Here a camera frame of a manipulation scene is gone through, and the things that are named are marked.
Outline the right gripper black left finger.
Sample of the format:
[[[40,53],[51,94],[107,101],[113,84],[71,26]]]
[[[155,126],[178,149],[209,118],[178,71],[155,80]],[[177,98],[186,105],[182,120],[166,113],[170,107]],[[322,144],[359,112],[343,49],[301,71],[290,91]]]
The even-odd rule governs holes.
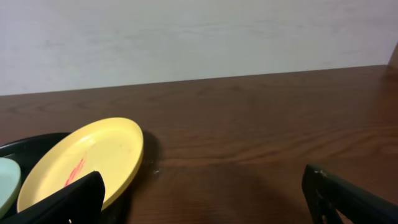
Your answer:
[[[99,223],[104,195],[103,178],[93,171],[1,224]]]

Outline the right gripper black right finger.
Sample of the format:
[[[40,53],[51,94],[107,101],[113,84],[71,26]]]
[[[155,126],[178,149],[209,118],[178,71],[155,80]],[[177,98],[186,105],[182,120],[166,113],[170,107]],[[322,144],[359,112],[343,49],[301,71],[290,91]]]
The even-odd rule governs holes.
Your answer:
[[[397,205],[313,165],[306,165],[302,190],[314,223],[397,223]]]

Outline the yellow plate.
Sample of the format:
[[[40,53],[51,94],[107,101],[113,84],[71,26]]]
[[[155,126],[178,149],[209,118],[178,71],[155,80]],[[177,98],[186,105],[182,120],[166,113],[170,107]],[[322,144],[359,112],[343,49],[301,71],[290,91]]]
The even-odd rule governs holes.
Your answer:
[[[21,212],[87,174],[101,174],[109,207],[129,186],[142,162],[144,137],[127,118],[90,123],[63,138],[29,172],[17,199]]]

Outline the mint plate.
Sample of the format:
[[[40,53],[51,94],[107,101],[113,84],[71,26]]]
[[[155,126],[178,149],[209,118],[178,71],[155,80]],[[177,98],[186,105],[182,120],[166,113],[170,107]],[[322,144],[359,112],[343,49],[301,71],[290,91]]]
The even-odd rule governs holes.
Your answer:
[[[1,158],[1,218],[12,207],[21,187],[21,168],[8,158]]]

